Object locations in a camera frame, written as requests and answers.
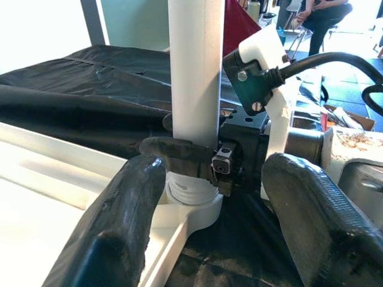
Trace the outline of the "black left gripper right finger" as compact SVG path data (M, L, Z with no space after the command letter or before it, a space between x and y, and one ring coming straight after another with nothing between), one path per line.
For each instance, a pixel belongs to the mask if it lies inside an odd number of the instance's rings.
M274 153L262 183L305 286L382 286L382 233L322 168Z

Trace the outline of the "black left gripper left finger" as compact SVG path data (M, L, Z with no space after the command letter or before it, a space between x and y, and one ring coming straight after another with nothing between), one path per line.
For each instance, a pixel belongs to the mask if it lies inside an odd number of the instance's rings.
M86 210L43 286L138 286L165 164L128 160Z

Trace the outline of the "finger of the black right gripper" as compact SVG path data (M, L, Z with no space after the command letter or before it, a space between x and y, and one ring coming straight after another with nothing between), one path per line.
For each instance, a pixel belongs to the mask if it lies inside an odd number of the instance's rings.
M152 137L144 139L141 154L150 154L164 160L168 172L208 181L220 194L231 194L231 147L216 151L181 139Z
M171 112L163 117L162 126L168 132L173 131L173 121L172 121L172 113Z

